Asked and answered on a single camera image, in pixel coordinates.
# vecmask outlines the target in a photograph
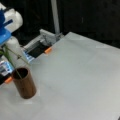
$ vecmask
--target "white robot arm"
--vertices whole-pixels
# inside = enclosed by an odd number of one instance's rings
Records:
[[[17,11],[15,11],[14,9],[7,10],[6,7],[2,5],[1,3],[0,3],[0,9],[3,9],[5,11],[4,26],[11,33],[19,29],[23,25],[22,16]]]

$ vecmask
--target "table surface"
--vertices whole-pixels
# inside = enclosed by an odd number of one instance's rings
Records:
[[[120,50],[69,33],[31,63],[37,94],[0,89],[1,120],[118,120]]]

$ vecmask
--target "metal bracket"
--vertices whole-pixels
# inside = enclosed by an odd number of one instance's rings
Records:
[[[26,53],[31,52],[36,47],[39,46],[39,43],[42,43],[45,46],[52,46],[57,41],[59,41],[63,37],[62,34],[55,35],[51,32],[41,29],[40,35],[37,36],[35,39],[31,40],[26,46],[24,46],[23,50]]]

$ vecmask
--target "blue part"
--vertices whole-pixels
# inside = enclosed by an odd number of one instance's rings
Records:
[[[0,10],[0,28],[3,27],[3,23],[5,22],[4,11]]]
[[[11,33],[6,30],[6,29],[1,29],[0,28],[0,32],[4,33],[4,34],[0,34],[0,46],[3,45],[6,41],[9,40],[9,38],[11,37]]]
[[[10,37],[11,33],[4,28],[5,16],[4,11],[0,10],[0,46],[3,45]]]

